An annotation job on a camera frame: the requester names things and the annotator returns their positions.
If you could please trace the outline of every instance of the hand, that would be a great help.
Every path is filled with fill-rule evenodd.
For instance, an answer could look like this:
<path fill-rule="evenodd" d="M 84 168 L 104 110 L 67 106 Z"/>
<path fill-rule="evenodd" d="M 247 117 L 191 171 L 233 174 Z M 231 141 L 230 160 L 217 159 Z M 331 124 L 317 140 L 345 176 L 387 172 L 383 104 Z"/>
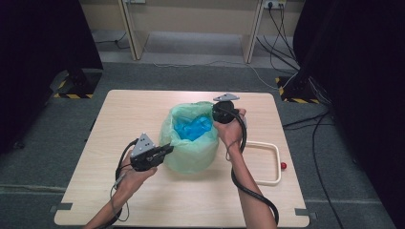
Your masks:
<path fill-rule="evenodd" d="M 239 116 L 241 117 L 241 119 L 244 119 L 246 110 L 245 109 L 238 109 L 238 110 Z M 235 140 L 240 141 L 242 139 L 242 127 L 241 124 L 236 119 L 233 119 L 231 122 L 227 124 L 222 124 L 220 122 L 215 121 L 214 127 L 218 130 L 218 135 L 226 147 L 228 147 Z"/>
<path fill-rule="evenodd" d="M 127 152 L 127 156 L 122 161 L 122 165 L 128 165 L 131 163 L 131 159 L 130 159 L 131 151 L 132 150 L 129 150 Z M 143 182 L 147 178 L 154 175 L 157 170 L 158 170 L 158 168 L 153 167 L 153 168 L 149 169 L 148 171 L 138 172 L 138 171 L 135 171 L 131 165 L 122 168 L 122 171 L 119 175 L 120 176 L 122 176 L 123 174 L 125 174 L 125 175 L 118 186 L 117 193 L 120 193 L 126 199 L 130 198 L 140 188 L 140 186 L 143 184 Z"/>

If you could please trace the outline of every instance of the electrical outlet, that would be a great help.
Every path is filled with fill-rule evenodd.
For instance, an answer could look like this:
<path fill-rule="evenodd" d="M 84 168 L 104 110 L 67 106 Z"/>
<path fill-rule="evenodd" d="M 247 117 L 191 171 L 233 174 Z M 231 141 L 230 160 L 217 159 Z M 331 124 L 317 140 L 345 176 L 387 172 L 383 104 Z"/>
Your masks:
<path fill-rule="evenodd" d="M 277 10 L 277 9 L 281 8 L 281 4 L 283 4 L 283 8 L 285 8 L 287 0 L 265 1 L 265 9 L 268 9 L 268 3 L 269 2 L 271 2 L 273 4 L 271 9 L 272 10 Z"/>

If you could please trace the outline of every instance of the gray carpet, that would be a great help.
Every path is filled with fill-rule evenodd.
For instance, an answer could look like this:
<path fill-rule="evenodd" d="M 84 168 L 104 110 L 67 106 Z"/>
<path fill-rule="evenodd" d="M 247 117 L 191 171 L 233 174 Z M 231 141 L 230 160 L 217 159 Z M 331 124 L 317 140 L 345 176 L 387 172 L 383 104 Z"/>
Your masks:
<path fill-rule="evenodd" d="M 0 156 L 0 228 L 61 228 L 52 207 L 60 202 L 86 144 L 106 94 L 113 89 L 271 93 L 282 123 L 318 115 L 319 104 L 282 102 L 250 68 L 104 63 L 92 99 L 51 98 L 24 137 L 26 147 Z M 272 69 L 256 69 L 276 87 Z M 63 73 L 55 78 L 57 88 Z M 330 116 L 322 121 L 333 123 Z M 316 174 L 311 138 L 314 126 L 286 130 L 303 196 L 312 213 L 308 228 L 339 228 Z M 352 162 L 343 137 L 332 125 L 319 126 L 315 136 L 319 170 L 344 228 L 394 228 L 365 173 Z"/>

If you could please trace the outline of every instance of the red ball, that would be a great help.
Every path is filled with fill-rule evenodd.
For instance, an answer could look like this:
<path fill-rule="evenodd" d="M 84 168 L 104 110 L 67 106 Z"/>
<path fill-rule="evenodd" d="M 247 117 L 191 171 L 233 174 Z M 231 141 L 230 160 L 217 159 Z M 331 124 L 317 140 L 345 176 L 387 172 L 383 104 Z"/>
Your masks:
<path fill-rule="evenodd" d="M 281 162 L 281 169 L 286 169 L 286 168 L 287 168 L 286 163 L 285 163 L 285 162 Z"/>

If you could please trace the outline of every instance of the metal bracket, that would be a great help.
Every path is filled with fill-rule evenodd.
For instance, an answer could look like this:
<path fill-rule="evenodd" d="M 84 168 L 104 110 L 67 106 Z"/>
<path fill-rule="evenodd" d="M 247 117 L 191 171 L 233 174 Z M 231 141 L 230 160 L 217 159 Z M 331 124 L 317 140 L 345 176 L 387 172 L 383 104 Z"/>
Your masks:
<path fill-rule="evenodd" d="M 215 97 L 214 101 L 224 102 L 224 101 L 230 101 L 230 100 L 237 100 L 239 98 L 240 98 L 239 96 L 236 96 L 234 94 L 224 94 L 224 95 Z"/>
<path fill-rule="evenodd" d="M 137 144 L 135 144 L 134 150 L 131 152 L 131 157 L 141 155 L 155 148 L 155 144 L 149 138 L 146 133 L 140 135 Z"/>

